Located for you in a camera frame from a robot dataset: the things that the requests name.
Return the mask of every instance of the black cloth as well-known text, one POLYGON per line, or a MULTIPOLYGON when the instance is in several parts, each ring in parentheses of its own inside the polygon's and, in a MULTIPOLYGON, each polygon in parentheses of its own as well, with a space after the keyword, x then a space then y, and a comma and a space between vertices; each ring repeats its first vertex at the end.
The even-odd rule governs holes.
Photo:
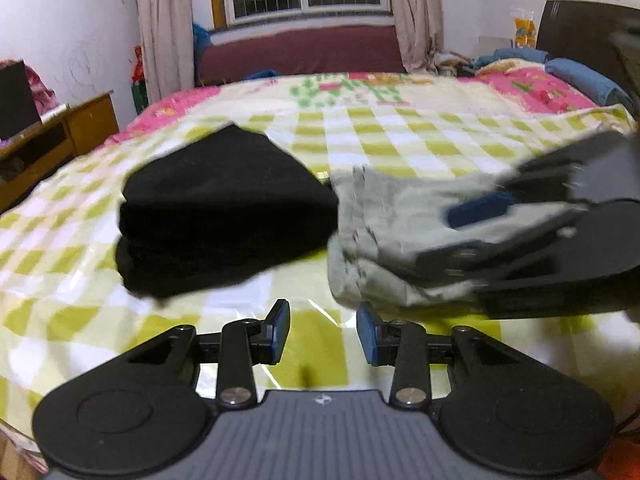
POLYGON ((116 264, 137 294, 241 282, 326 245, 337 197, 266 136, 235 124, 133 173, 116 264))

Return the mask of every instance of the wooden cabinet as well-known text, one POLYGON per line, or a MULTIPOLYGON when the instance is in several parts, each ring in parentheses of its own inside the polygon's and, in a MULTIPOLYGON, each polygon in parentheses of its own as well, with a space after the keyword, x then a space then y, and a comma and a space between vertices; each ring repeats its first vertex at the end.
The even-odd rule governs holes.
POLYGON ((117 132, 109 93, 21 131, 0 148, 0 213, 58 167, 117 132))

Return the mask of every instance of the bed headboard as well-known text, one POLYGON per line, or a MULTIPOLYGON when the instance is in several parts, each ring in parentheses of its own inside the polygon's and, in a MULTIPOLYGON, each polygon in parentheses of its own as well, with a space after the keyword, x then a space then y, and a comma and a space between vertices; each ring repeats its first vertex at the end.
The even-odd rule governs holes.
POLYGON ((629 95, 634 93, 612 33, 629 20, 640 20, 640 9, 595 2, 549 0, 542 15, 537 47, 550 58, 566 57, 615 81, 629 95))

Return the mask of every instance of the checkered tablecloth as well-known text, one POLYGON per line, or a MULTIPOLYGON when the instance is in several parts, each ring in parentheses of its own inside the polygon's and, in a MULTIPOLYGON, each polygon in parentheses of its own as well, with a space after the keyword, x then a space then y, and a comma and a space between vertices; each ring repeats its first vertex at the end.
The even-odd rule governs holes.
MULTIPOLYGON (((223 116, 207 106, 151 136, 76 159, 0 218, 0 418, 19 431, 30 434, 40 398, 77 374, 175 324, 212 332, 230 320, 263 317, 276 298, 292 305, 291 330, 281 364, 256 367, 260 388, 388 388, 390 371, 366 365, 354 312, 331 297, 324 253, 162 303, 135 298, 120 283, 113 250, 124 179, 229 119, 267 134, 316 174, 369 164, 437 178, 500 171, 603 124, 625 133, 634 127, 621 107, 510 118, 388 105, 223 116)), ((617 408, 640 392, 640 331, 624 314, 499 322, 411 316, 435 333, 474 325, 596 386, 617 408)), ((199 391, 210 394, 214 379, 215 366, 205 366, 199 391)), ((434 390, 446 393, 441 369, 434 390)))

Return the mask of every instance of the beige curtain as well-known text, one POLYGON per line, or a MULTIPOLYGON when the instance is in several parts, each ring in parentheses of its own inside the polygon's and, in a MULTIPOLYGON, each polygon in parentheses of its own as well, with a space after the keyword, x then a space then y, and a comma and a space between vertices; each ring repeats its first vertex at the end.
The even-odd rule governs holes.
POLYGON ((138 0, 149 103, 193 88, 191 0, 138 0))
POLYGON ((405 70, 432 69, 442 47, 442 0, 391 0, 391 6, 405 70))

